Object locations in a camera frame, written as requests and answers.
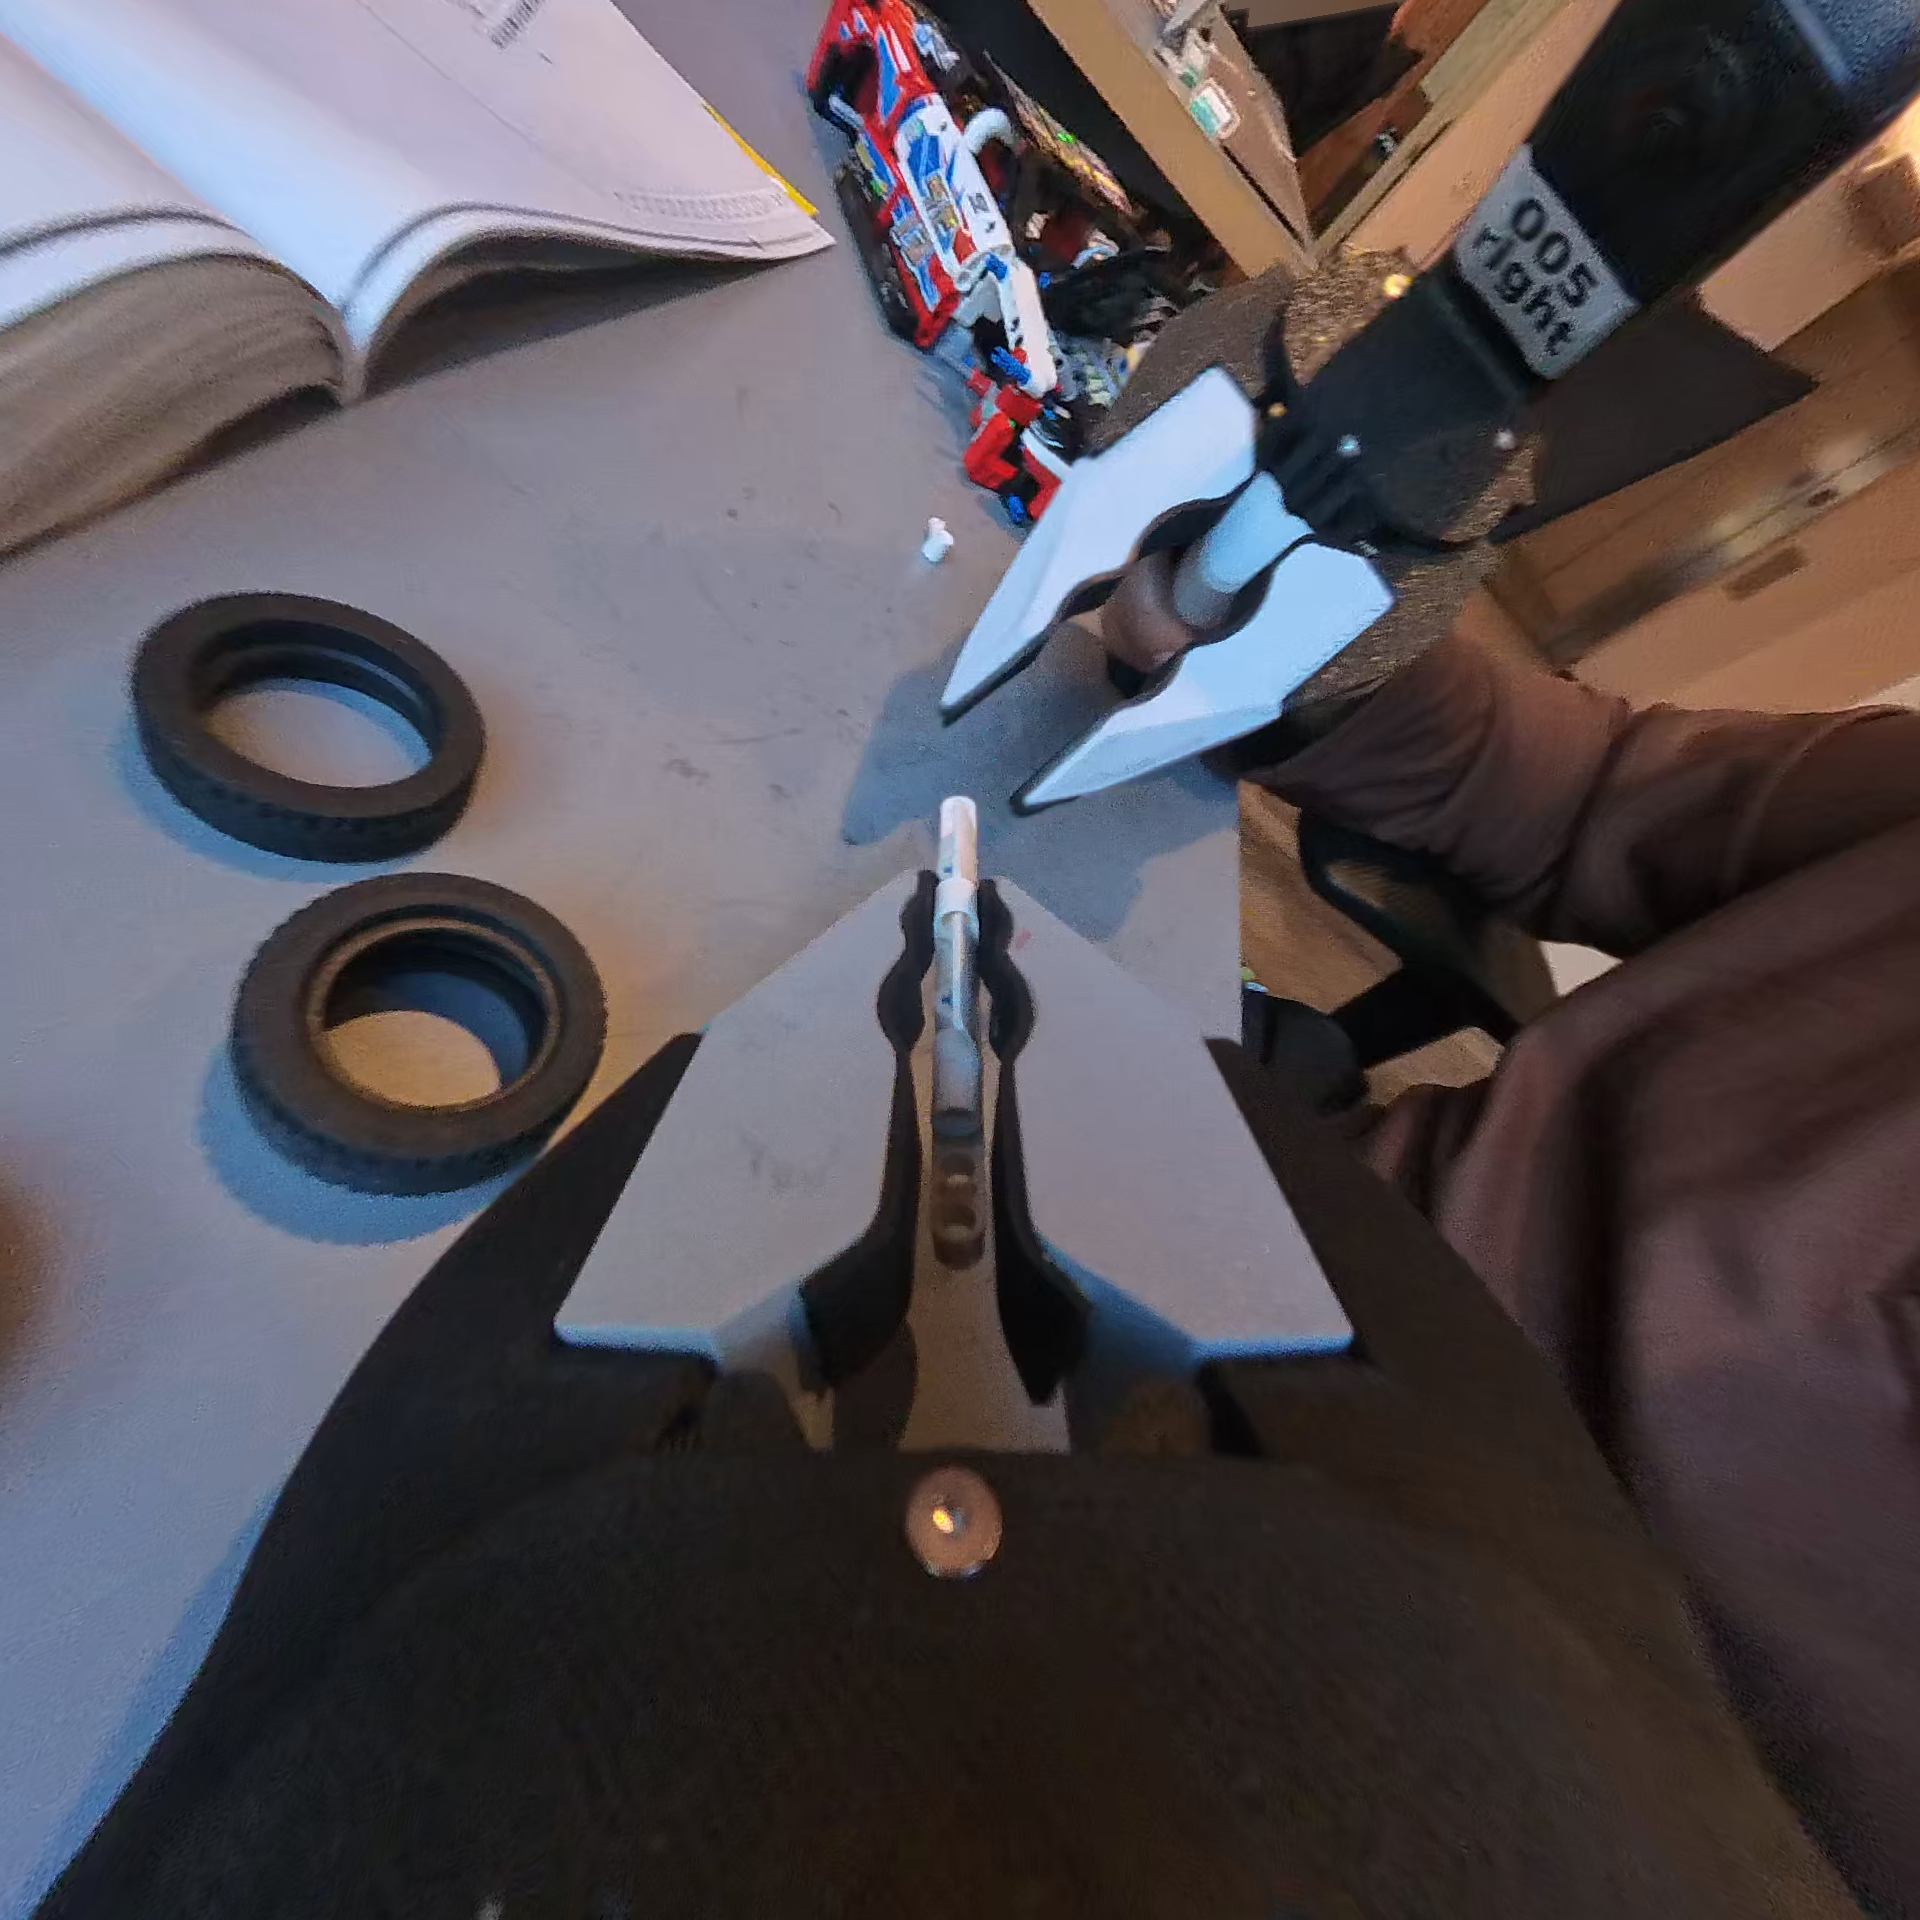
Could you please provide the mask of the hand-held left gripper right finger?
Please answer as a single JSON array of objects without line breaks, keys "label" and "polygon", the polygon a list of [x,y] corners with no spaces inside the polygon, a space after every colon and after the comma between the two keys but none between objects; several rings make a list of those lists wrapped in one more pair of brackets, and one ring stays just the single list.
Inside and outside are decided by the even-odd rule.
[{"label": "hand-held left gripper right finger", "polygon": [[997,1305],[1030,1401],[1352,1350],[1192,1020],[1006,880],[980,889],[980,984]]}]

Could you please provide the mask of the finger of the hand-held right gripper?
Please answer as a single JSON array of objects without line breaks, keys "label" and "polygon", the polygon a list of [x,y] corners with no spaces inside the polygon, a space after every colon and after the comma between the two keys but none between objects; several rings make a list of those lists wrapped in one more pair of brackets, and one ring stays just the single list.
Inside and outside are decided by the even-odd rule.
[{"label": "finger of the hand-held right gripper", "polygon": [[1083,593],[1113,586],[1157,530],[1221,511],[1255,467],[1257,410],[1224,369],[1192,375],[1077,463],[966,633],[941,720],[956,726],[1021,675]]},{"label": "finger of the hand-held right gripper", "polygon": [[1262,590],[1233,632],[1192,646],[1157,690],[1109,712],[1024,782],[1013,809],[1086,800],[1271,728],[1303,683],[1393,607],[1364,556],[1326,545],[1293,547]]}]

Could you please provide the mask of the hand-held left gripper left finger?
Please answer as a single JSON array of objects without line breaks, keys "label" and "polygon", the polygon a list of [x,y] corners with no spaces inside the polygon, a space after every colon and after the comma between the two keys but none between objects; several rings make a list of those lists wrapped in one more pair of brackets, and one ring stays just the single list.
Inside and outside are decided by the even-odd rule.
[{"label": "hand-held left gripper left finger", "polygon": [[709,1023],[555,1315],[820,1396],[904,1322],[933,886],[904,871]]}]

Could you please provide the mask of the long white brick beam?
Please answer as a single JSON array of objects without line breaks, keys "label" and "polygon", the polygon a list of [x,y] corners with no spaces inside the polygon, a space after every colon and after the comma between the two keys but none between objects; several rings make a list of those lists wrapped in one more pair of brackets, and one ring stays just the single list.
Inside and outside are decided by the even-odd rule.
[{"label": "long white brick beam", "polygon": [[927,1240],[941,1266],[965,1271],[983,1258],[989,1226],[979,1026],[979,844],[976,806],[968,799],[941,803],[934,886]]}]

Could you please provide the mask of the person's right forearm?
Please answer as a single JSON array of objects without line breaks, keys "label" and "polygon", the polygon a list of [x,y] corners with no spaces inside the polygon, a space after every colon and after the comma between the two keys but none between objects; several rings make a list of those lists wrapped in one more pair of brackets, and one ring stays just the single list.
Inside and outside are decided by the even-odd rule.
[{"label": "person's right forearm", "polygon": [[1253,780],[1535,938],[1628,959],[1771,883],[1833,888],[1884,835],[1910,856],[1917,719],[1633,708],[1457,633],[1281,719]]}]

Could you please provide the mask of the grey desk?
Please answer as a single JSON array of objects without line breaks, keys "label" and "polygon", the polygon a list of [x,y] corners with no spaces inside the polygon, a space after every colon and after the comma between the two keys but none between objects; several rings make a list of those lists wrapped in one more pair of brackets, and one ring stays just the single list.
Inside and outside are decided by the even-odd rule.
[{"label": "grey desk", "polygon": [[[638,1916],[684,1812],[624,1697],[657,1601],[742,1593],[757,1473],[820,1478],[765,1372],[555,1315],[709,1023],[901,874],[945,799],[1006,880],[1238,1036],[1238,803],[1203,764],[1016,814],[1110,692],[1079,628],[956,726],[1019,552],[941,364],[853,242],[671,271],[615,320],[419,375],[4,580],[4,1911]],[[927,518],[952,552],[920,561]],[[232,1083],[256,948],[344,888],[145,764],[145,632],[300,593],[420,638],[487,752],[388,874],[532,899],[607,1000],[592,1087],[459,1194],[324,1185]],[[505,1868],[503,1890],[483,1870]]]}]

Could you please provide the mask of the black office chair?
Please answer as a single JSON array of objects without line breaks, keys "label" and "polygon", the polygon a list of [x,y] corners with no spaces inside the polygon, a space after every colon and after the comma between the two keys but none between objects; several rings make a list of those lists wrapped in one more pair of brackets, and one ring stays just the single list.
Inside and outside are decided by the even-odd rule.
[{"label": "black office chair", "polygon": [[1297,822],[1297,858],[1321,903],[1398,963],[1333,1011],[1358,1067],[1470,1032],[1508,1044],[1558,1002],[1544,948],[1433,858],[1311,814]]}]

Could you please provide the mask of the red white brick race car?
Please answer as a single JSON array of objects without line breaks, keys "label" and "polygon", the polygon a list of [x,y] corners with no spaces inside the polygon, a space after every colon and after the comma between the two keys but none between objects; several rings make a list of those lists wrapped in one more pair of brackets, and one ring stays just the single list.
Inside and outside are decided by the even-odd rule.
[{"label": "red white brick race car", "polygon": [[806,98],[848,140],[831,186],[880,315],[957,352],[966,480],[1033,526],[1203,264],[925,6],[829,6]]}]

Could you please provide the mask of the grey office table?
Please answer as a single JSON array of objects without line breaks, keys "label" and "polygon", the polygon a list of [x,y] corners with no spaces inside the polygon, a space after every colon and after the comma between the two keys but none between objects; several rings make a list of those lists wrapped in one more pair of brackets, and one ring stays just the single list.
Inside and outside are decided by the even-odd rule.
[{"label": "grey office table", "polygon": [[[1104,3],[1029,10],[1241,278],[1309,271],[1316,244],[1285,114],[1216,6],[1169,6],[1165,15]],[[1164,28],[1200,18],[1216,52],[1187,82],[1167,60]]]}]

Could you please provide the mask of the wide black rubber tire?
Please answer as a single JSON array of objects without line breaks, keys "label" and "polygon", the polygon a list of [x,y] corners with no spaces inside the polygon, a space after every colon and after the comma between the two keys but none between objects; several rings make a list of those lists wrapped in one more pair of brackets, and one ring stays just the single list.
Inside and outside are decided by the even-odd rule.
[{"label": "wide black rubber tire", "polygon": [[[443,974],[503,1000],[520,1064],[452,1105],[388,1100],[350,1080],[327,1034],[344,990]],[[492,880],[388,874],[329,889],[256,948],[229,1060],[256,1129],[289,1164],[353,1194],[455,1194],[525,1164],[579,1106],[607,1043],[604,982],[550,912]]]}]

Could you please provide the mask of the person's torso in brown shirt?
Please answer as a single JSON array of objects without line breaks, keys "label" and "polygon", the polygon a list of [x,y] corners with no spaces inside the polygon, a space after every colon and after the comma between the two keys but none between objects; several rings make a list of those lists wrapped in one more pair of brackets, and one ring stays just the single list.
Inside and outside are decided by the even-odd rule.
[{"label": "person's torso in brown shirt", "polygon": [[1547,1356],[1857,1906],[1916,1916],[1916,828],[1615,953],[1383,1150]]}]

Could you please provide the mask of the narrow black rubber tire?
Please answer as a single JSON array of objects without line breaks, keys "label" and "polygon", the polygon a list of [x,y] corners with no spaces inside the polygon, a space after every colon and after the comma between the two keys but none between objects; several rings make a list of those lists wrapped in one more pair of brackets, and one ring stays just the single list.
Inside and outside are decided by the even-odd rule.
[{"label": "narrow black rubber tire", "polygon": [[[369,697],[412,728],[422,764],[383,784],[320,784],[240,755],[209,716],[265,682]],[[440,842],[465,811],[488,743],[469,686],[420,638],[300,593],[227,593],[167,616],[135,652],[129,702],[136,746],[180,807],[238,844],[329,867]]]}]

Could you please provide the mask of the open instruction booklet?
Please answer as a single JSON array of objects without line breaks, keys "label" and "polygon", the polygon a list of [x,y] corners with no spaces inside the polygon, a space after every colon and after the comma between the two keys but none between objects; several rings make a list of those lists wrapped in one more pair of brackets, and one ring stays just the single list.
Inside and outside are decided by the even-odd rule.
[{"label": "open instruction booklet", "polygon": [[616,6],[4,3],[1,548],[494,272],[829,239]]}]

